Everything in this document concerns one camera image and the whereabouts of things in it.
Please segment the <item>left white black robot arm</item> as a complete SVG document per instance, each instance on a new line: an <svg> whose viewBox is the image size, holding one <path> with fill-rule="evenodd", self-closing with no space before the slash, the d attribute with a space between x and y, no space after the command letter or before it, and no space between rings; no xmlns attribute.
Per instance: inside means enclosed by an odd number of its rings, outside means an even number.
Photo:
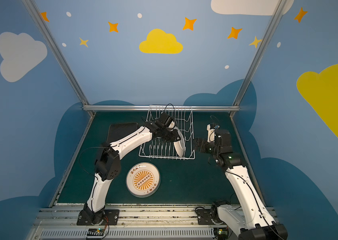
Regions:
<svg viewBox="0 0 338 240"><path fill-rule="evenodd" d="M106 224L106 198L113 179L121 173L121 160L137 147L161 138L174 143L176 153L183 157L184 137L174 117L162 112L154 120L139 126L136 122L112 124L108 132L110 143L104 142L98 147L95 160L94 184L90 197L80 211L78 226L101 226Z"/></svg>

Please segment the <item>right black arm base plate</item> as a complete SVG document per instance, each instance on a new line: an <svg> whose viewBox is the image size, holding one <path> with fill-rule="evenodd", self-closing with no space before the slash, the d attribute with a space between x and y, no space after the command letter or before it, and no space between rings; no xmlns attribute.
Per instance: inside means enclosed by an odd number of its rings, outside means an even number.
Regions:
<svg viewBox="0 0 338 240"><path fill-rule="evenodd" d="M196 207L194 211L199 225L228 225L232 227L240 223L236 218L238 215L228 205L211 209Z"/></svg>

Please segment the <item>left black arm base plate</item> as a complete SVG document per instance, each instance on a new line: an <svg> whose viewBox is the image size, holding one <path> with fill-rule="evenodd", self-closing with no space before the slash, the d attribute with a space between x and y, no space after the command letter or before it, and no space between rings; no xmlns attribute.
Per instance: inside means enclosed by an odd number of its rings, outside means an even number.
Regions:
<svg viewBox="0 0 338 240"><path fill-rule="evenodd" d="M115 226L119 219L119 210L102 210L93 213L90 210L81 210L77 226Z"/></svg>

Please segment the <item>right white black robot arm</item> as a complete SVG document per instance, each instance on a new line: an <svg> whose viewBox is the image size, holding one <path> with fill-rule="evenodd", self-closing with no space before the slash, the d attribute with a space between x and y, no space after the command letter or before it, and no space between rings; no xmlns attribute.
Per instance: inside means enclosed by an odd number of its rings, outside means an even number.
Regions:
<svg viewBox="0 0 338 240"><path fill-rule="evenodd" d="M226 224L240 240L285 240L288 232L268 212L257 193L239 154L234 153L231 135L218 126L207 126L207 139L194 140L194 148L200 153L210 154L224 171L232 185L243 214L230 204L215 202L210 210L215 223Z"/></svg>

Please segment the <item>white round plate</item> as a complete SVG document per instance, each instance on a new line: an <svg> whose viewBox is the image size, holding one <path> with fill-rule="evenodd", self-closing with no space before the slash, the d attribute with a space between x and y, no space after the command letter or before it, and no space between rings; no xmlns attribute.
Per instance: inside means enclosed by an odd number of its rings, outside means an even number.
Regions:
<svg viewBox="0 0 338 240"><path fill-rule="evenodd" d="M133 166L126 178L129 192L138 198L147 198L153 195L159 188L161 175L158 168L147 162Z"/></svg>
<svg viewBox="0 0 338 240"><path fill-rule="evenodd" d="M179 140L177 142L174 142L174 148L176 150L177 155L180 158L182 158L185 153L185 139L178 127L174 127L173 130L176 130L179 136Z"/></svg>

